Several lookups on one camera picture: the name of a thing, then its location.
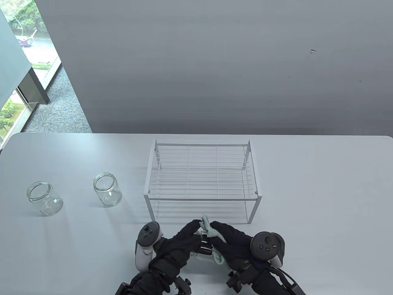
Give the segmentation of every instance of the road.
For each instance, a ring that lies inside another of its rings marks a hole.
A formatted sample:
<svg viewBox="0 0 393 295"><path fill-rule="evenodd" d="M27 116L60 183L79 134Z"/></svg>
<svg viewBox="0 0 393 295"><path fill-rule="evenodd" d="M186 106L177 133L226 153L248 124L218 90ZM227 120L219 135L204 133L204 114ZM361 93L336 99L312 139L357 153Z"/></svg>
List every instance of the road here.
<svg viewBox="0 0 393 295"><path fill-rule="evenodd" d="M36 38L30 47L22 47L22 49L31 63L53 63L57 57L52 41L47 39Z"/></svg>
<svg viewBox="0 0 393 295"><path fill-rule="evenodd" d="M22 98L20 98L19 94L17 94L16 91L14 91L14 92L12 93L12 95L11 95L10 98L11 98L11 101L12 101L13 103L19 103L19 104L21 104L21 105L24 104L24 102L22 101Z"/></svg>

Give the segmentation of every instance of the black glove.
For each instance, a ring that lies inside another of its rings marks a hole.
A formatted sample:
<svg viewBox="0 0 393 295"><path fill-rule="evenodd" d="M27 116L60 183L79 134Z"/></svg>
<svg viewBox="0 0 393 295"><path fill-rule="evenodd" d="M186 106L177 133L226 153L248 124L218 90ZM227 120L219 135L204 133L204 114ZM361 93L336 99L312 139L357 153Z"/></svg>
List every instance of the black glove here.
<svg viewBox="0 0 393 295"><path fill-rule="evenodd" d="M188 223L171 239L164 239L156 257L150 262L149 269L138 273L131 281L124 294L160 295L170 292L170 285L180 269L187 264L190 252L196 252L201 236L194 235L200 228L200 220Z"/></svg>
<svg viewBox="0 0 393 295"><path fill-rule="evenodd" d="M212 245L224 256L232 270L240 270L247 260L259 271L259 275L252 282L252 289L255 293L261 295L290 294L266 269L270 263L254 258L250 248L252 237L225 223L213 221L210 225L218 230L227 242L224 243L218 237L210 238Z"/></svg>

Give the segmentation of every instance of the white vr controller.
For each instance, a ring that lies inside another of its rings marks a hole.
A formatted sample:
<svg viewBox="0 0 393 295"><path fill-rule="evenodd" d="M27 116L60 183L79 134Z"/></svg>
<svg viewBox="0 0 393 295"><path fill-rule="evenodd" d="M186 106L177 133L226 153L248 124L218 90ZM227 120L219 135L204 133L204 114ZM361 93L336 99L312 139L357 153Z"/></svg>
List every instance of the white vr controller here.
<svg viewBox="0 0 393 295"><path fill-rule="evenodd" d="M135 266L140 272L146 271L153 257L153 245L163 236L160 225L155 222L147 223L139 232L135 245Z"/></svg>

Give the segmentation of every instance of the jar rim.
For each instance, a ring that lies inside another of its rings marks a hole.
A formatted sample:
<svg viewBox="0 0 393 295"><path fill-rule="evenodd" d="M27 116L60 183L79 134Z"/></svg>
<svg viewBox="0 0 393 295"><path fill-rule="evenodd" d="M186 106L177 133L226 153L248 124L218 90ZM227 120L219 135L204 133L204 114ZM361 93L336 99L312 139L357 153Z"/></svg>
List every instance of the jar rim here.
<svg viewBox="0 0 393 295"><path fill-rule="evenodd" d="M38 186L40 186L40 185L46 185L46 186L48 187L48 189L46 190L46 192L45 192L42 196L37 197L37 198L32 198L32 197L31 197L31 192L32 192L36 187L38 187ZM49 183L47 183L46 181L37 181L37 182L33 183L31 186L29 186L29 188L28 188L27 191L26 191L26 196L27 196L27 198L28 198L30 201L38 201L38 200L41 200L41 199L46 198L47 196L49 196L50 187L51 187L51 185L50 185Z"/></svg>
<svg viewBox="0 0 393 295"><path fill-rule="evenodd" d="M109 187L107 187L107 188L98 188L98 187L96 186L96 185L97 185L97 181L98 181L100 178L105 177L105 176L109 176L109 177L112 178L112 184L111 184ZM114 176L112 173L103 172L103 173L98 174L98 175L94 178L94 180L93 180L93 187L94 187L95 190L97 190L97 191L99 191L99 192L108 192L108 191L112 190L112 189L115 187L115 182L116 182L116 178L115 178L115 176Z"/></svg>

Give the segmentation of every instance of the outdoor scenery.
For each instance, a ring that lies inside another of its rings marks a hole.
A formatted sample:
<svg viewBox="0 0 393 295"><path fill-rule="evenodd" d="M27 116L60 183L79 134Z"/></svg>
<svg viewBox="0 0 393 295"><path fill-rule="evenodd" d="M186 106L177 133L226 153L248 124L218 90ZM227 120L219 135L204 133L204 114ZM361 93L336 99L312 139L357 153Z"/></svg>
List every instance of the outdoor scenery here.
<svg viewBox="0 0 393 295"><path fill-rule="evenodd" d="M33 0L0 0L0 10L42 81L58 55L36 3Z"/></svg>
<svg viewBox="0 0 393 295"><path fill-rule="evenodd" d="M58 55L37 5L33 0L0 0L0 10L42 82ZM14 91L6 104L0 107L1 147L26 106L18 92Z"/></svg>

